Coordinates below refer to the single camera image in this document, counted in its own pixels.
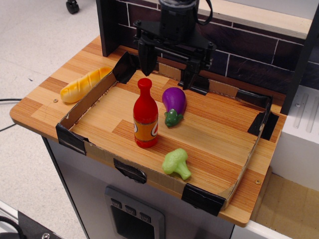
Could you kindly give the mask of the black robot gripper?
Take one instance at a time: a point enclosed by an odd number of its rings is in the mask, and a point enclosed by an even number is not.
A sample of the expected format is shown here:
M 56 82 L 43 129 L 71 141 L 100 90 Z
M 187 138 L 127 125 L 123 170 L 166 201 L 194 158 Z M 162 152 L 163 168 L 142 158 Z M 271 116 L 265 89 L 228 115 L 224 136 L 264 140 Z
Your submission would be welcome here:
M 200 67 L 209 67 L 216 45 L 201 36 L 196 25 L 207 25 L 213 17 L 211 1 L 207 1 L 209 16 L 198 19 L 198 0 L 160 0 L 160 20 L 136 20 L 134 42 L 138 45 L 141 71 L 150 75 L 159 53 L 187 61 L 183 75 L 183 89 L 188 90 L 196 80 Z

